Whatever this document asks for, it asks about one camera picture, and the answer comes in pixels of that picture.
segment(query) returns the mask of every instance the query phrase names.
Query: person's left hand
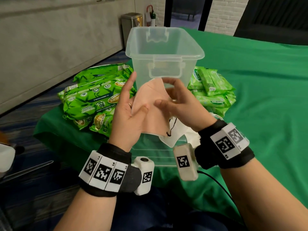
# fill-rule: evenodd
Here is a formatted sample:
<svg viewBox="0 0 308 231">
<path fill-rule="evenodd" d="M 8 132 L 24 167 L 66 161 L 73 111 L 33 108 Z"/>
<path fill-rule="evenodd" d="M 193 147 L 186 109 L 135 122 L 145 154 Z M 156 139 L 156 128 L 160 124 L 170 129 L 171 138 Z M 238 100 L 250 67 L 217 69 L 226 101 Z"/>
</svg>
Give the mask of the person's left hand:
<svg viewBox="0 0 308 231">
<path fill-rule="evenodd" d="M 112 121 L 112 131 L 108 143 L 129 152 L 138 141 L 141 134 L 141 124 L 147 115 L 150 105 L 143 105 L 133 116 L 129 102 L 129 91 L 134 85 L 137 74 L 133 72 L 120 93 L 118 104 L 115 108 Z"/>
</svg>

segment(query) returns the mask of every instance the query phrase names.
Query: blue carpet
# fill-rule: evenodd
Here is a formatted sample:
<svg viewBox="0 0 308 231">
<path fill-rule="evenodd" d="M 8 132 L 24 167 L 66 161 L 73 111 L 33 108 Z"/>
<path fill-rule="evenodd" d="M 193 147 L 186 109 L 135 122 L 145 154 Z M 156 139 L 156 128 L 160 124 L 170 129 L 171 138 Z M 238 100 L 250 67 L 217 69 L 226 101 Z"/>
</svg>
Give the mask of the blue carpet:
<svg viewBox="0 0 308 231">
<path fill-rule="evenodd" d="M 128 60 L 121 51 L 95 66 Z M 8 174 L 49 160 L 59 161 L 32 135 L 39 118 L 61 103 L 57 93 L 72 84 L 71 78 L 0 118 L 0 131 L 10 143 L 25 147 L 25 152 L 15 157 Z M 0 207 L 13 230 L 53 230 L 78 188 L 78 172 L 61 162 L 60 169 L 45 167 L 0 184 Z"/>
</svg>

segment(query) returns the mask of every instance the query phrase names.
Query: jeans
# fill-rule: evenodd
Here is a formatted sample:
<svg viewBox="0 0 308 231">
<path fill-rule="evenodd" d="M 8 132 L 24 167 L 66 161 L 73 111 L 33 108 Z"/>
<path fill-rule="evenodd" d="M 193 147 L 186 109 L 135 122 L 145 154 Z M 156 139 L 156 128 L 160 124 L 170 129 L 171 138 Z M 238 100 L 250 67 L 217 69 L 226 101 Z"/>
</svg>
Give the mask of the jeans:
<svg viewBox="0 0 308 231">
<path fill-rule="evenodd" d="M 206 212 L 190 208 L 175 194 L 152 187 L 148 194 L 117 195 L 111 231 L 118 230 L 228 231 Z"/>
</svg>

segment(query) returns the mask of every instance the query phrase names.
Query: green tablecloth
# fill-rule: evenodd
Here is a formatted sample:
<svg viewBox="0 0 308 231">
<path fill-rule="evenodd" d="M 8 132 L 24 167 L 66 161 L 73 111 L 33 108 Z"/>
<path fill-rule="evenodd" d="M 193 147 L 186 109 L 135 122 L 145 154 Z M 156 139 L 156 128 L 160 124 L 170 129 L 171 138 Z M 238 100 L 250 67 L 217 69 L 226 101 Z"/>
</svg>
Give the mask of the green tablecloth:
<svg viewBox="0 0 308 231">
<path fill-rule="evenodd" d="M 237 89 L 225 120 L 248 137 L 257 159 L 308 207 L 308 47 L 186 30 L 205 51 L 197 66 L 218 69 Z M 34 136 L 80 171 L 104 138 L 78 131 L 62 114 L 57 107 L 43 115 Z M 218 168 L 207 173 L 225 186 Z M 183 182 L 177 168 L 157 167 L 153 185 L 172 189 L 195 208 L 239 220 L 234 204 L 205 175 Z"/>
</svg>

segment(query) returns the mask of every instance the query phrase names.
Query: black ear loop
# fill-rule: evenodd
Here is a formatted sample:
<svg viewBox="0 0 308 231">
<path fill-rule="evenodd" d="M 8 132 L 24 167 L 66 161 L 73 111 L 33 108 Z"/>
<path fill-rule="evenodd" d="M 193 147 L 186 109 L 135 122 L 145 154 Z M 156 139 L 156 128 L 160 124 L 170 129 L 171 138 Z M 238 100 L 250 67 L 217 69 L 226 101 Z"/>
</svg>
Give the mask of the black ear loop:
<svg viewBox="0 0 308 231">
<path fill-rule="evenodd" d="M 173 127 L 175 126 L 176 121 L 177 121 L 177 118 L 175 118 Z M 169 137 L 171 136 L 171 131 L 172 131 L 173 127 L 170 129 L 170 134 L 168 134 L 168 132 L 167 132 L 167 135 L 168 135 Z"/>
</svg>

